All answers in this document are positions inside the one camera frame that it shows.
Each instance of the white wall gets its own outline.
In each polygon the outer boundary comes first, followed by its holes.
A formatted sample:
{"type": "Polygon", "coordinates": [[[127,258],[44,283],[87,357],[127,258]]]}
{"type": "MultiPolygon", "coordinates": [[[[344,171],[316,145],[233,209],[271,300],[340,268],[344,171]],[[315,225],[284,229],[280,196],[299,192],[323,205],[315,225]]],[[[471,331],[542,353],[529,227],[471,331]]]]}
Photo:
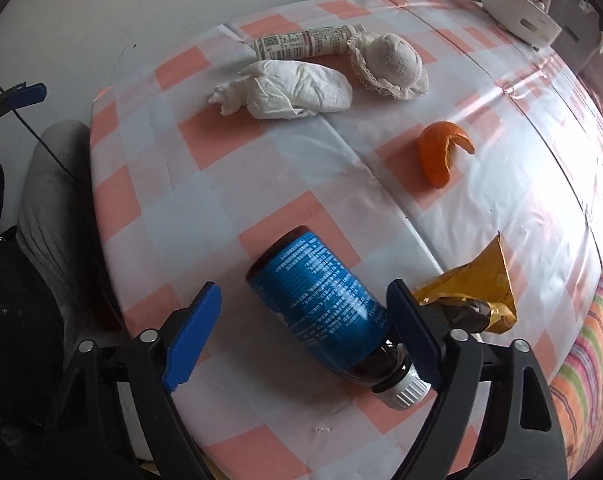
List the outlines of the white wall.
{"type": "MultiPolygon", "coordinates": [[[[12,0],[0,17],[0,84],[48,86],[48,99],[23,113],[40,132],[68,118],[89,123],[99,89],[163,50],[218,23],[296,1],[12,0]]],[[[33,148],[13,117],[0,121],[0,161],[8,178],[3,226],[16,217],[33,148]]]]}

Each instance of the orange peel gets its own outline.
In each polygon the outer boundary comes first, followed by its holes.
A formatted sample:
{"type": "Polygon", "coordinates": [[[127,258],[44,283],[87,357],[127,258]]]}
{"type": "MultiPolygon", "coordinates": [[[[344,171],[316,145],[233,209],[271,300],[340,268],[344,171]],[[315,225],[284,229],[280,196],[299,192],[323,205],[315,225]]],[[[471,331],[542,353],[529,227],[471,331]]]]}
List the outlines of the orange peel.
{"type": "Polygon", "coordinates": [[[454,123],[442,121],[431,124],[419,136],[419,162],[425,176],[437,189],[450,182],[453,144],[470,155],[475,153],[475,146],[466,131],[454,123]]]}

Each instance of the barcode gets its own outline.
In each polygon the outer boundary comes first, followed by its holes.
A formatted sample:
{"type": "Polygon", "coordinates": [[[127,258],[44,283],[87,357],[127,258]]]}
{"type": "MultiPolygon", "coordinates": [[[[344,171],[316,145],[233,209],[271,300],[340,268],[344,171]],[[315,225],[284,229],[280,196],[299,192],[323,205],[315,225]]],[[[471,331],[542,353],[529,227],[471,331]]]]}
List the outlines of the barcode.
{"type": "Polygon", "coordinates": [[[275,59],[284,60],[284,59],[303,59],[307,57],[306,49],[302,46],[296,46],[294,48],[285,48],[283,50],[277,50],[272,52],[275,54],[275,59]]]}
{"type": "Polygon", "coordinates": [[[264,48],[273,46],[279,43],[279,38],[277,36],[267,36],[262,38],[262,43],[264,44],[264,48]]]}

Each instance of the plastic bottle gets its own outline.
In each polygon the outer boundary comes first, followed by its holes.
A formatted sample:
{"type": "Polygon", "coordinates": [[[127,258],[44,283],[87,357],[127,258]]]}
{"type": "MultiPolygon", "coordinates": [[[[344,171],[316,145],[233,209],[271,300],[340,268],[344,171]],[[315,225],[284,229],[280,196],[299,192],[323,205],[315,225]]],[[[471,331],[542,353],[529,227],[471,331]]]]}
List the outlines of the plastic bottle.
{"type": "Polygon", "coordinates": [[[306,226],[275,242],[246,280],[326,367],[371,386],[391,408],[428,393],[386,309],[306,226]]]}
{"type": "Polygon", "coordinates": [[[258,59],[305,59],[307,57],[345,54],[346,42],[356,34],[366,32],[360,23],[341,27],[311,28],[286,34],[273,34],[255,40],[258,59]]]}

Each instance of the blue gripper pad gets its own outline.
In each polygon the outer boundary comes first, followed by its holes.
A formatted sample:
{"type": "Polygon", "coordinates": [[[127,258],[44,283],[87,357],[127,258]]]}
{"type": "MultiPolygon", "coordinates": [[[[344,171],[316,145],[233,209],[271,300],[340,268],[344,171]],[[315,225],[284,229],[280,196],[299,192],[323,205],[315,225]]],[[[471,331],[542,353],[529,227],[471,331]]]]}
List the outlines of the blue gripper pad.
{"type": "Polygon", "coordinates": [[[162,382],[169,393],[185,383],[193,373],[221,311],[222,290],[212,284],[168,347],[162,382]]]}
{"type": "MultiPolygon", "coordinates": [[[[386,307],[419,378],[430,383],[433,389],[439,392],[443,385],[441,373],[443,336],[447,331],[442,325],[441,330],[436,330],[434,335],[431,332],[433,327],[429,326],[433,323],[427,324],[422,319],[422,315],[430,316],[432,313],[439,313],[435,309],[420,307],[402,280],[390,283],[386,293],[386,307]]],[[[438,328],[438,320],[436,321],[434,325],[438,328]]]]}
{"type": "Polygon", "coordinates": [[[37,83],[31,86],[26,86],[26,83],[24,83],[24,88],[10,92],[8,102],[13,110],[18,110],[19,108],[43,102],[46,99],[47,92],[44,83],[37,83]]]}

